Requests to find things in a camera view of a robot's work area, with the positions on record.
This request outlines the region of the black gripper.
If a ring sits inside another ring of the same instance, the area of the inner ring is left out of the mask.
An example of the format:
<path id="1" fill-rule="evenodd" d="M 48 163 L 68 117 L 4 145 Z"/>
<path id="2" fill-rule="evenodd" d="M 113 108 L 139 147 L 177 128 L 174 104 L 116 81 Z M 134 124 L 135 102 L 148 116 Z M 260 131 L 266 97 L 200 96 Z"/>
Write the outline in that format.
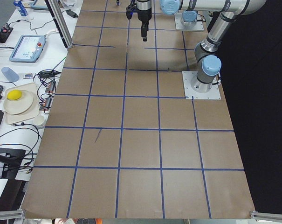
<path id="1" fill-rule="evenodd" d="M 144 42 L 147 41 L 147 32 L 149 30 L 149 21 L 152 18 L 151 0 L 137 0 L 138 19 L 142 21 L 141 37 Z"/>

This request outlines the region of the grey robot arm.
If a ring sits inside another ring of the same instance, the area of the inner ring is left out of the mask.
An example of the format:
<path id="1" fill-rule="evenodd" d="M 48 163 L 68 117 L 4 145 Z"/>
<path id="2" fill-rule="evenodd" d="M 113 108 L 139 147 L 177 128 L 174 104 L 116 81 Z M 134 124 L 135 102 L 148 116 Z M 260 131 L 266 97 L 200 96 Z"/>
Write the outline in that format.
<path id="1" fill-rule="evenodd" d="M 200 93 L 210 91 L 213 80 L 221 70 L 221 61 L 214 54 L 218 50 L 224 34 L 238 16 L 258 11 L 266 2 L 264 0 L 161 0 L 163 13 L 172 15 L 179 10 L 219 12 L 216 22 L 208 36 L 197 44 L 195 57 L 198 72 L 191 80 L 191 87 Z"/>
<path id="2" fill-rule="evenodd" d="M 184 23 L 196 22 L 198 17 L 197 11 L 183 11 L 182 13 L 182 21 Z"/>

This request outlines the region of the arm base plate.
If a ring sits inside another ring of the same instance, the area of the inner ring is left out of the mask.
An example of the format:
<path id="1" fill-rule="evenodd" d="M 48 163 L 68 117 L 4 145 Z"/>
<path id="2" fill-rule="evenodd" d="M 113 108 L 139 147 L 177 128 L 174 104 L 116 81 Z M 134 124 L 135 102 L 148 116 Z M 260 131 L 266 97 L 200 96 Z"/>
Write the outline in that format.
<path id="1" fill-rule="evenodd" d="M 197 71 L 182 71 L 185 99 L 221 100 L 216 77 L 209 84 L 197 79 Z"/>
<path id="2" fill-rule="evenodd" d="M 203 32 L 204 31 L 203 23 L 199 15 L 197 16 L 197 19 L 192 22 L 184 21 L 182 13 L 176 13 L 174 15 L 174 19 L 175 19 L 176 30 L 192 31 L 192 32 Z"/>

